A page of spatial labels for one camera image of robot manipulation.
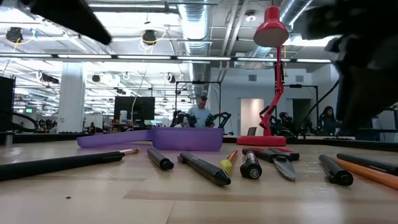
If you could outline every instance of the door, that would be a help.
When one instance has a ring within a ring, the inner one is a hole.
[[[310,99],[293,99],[293,123],[296,128],[311,109]]]

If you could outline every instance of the lamp shade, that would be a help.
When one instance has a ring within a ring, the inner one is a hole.
[[[286,26],[279,21],[279,8],[270,6],[266,9],[264,22],[254,34],[254,42],[261,47],[278,47],[289,38]]]

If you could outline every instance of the orange pencil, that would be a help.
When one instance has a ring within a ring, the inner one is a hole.
[[[219,168],[225,170],[228,175],[231,175],[233,168],[232,164],[234,163],[237,156],[238,150],[231,152],[231,154],[228,155],[226,159],[220,161]]]
[[[331,159],[333,159],[333,161],[339,164],[342,168],[398,190],[398,177],[394,175],[379,172],[377,170],[346,162],[334,157],[331,157]]]

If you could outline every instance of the purple plastic container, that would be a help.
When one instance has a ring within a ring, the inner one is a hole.
[[[152,130],[127,131],[115,134],[95,134],[77,138],[77,144],[80,147],[92,148],[101,146],[110,146],[134,141],[150,141]]]
[[[222,128],[155,128],[152,144],[159,150],[218,152],[223,132]]]

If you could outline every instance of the desk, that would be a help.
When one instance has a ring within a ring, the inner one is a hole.
[[[349,139],[355,140],[354,136],[340,136],[336,138],[336,136],[305,136],[305,139]],[[297,136],[297,139],[304,139],[304,136]]]
[[[2,223],[138,224],[138,223],[398,223],[398,191],[354,175],[354,184],[325,182],[319,154],[337,152],[397,162],[398,153],[333,146],[291,145],[301,153],[293,162],[296,183],[285,180],[273,164],[260,161],[258,180],[241,177],[239,153],[232,183],[217,187],[188,165],[177,163],[175,151],[165,151],[175,167],[160,170],[140,153],[121,162],[64,170],[0,182]],[[218,164],[235,144],[220,152],[192,154]],[[78,149],[76,141],[14,144],[0,148],[0,163],[102,152]]]

